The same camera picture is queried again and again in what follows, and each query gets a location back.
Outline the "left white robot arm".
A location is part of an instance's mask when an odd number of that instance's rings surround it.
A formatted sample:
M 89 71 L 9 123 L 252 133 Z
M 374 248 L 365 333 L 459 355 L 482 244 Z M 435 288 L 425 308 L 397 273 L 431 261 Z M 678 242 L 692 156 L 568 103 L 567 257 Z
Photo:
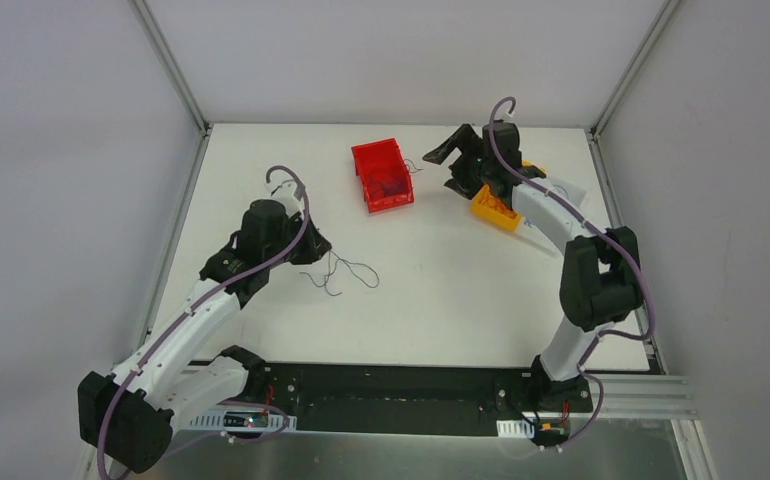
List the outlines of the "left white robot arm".
M 142 473 L 167 452 L 173 436 L 205 410 L 237 399 L 280 418 L 265 362 L 239 346 L 222 350 L 195 374 L 181 373 L 216 331 L 237 316 L 277 266 L 310 265 L 331 249 L 313 225 L 306 194 L 258 199 L 240 228 L 210 256 L 179 310 L 107 375 L 89 373 L 78 387 L 81 438 L 96 448 L 102 479 Z

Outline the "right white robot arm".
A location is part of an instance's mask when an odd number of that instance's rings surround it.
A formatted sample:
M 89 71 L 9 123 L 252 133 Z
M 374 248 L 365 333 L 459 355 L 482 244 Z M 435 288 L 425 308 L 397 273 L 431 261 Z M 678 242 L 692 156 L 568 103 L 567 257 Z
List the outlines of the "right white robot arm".
M 555 410 L 584 387 L 581 368 L 600 334 L 644 302 L 636 277 L 637 237 L 627 227 L 597 232 L 541 168 L 523 161 L 520 133 L 510 122 L 496 120 L 480 132 L 463 124 L 422 159 L 441 165 L 452 153 L 458 156 L 446 187 L 469 200 L 486 191 L 530 221 L 563 255 L 563 319 L 532 363 L 525 400 L 529 408 Z

